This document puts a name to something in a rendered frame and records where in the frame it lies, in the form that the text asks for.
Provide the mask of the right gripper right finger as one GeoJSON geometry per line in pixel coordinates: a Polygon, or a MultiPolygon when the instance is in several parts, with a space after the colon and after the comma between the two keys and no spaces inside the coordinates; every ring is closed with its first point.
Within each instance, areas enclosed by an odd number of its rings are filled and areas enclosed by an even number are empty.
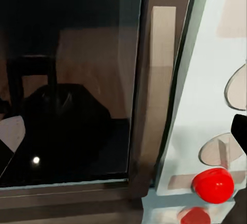
{"type": "Polygon", "coordinates": [[[247,155],[247,116],[235,114],[231,132],[247,155]]]}

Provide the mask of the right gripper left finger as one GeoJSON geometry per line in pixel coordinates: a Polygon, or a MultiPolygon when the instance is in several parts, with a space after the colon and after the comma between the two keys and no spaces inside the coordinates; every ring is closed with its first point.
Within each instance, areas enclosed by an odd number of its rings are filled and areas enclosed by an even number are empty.
{"type": "Polygon", "coordinates": [[[23,115],[0,120],[0,175],[27,133],[23,115]]]}

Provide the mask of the microwave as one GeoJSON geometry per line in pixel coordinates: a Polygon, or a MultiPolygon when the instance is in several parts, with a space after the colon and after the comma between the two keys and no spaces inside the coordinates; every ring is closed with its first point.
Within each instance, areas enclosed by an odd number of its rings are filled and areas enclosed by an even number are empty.
{"type": "Polygon", "coordinates": [[[247,0],[0,0],[0,209],[247,187],[247,0]]]}

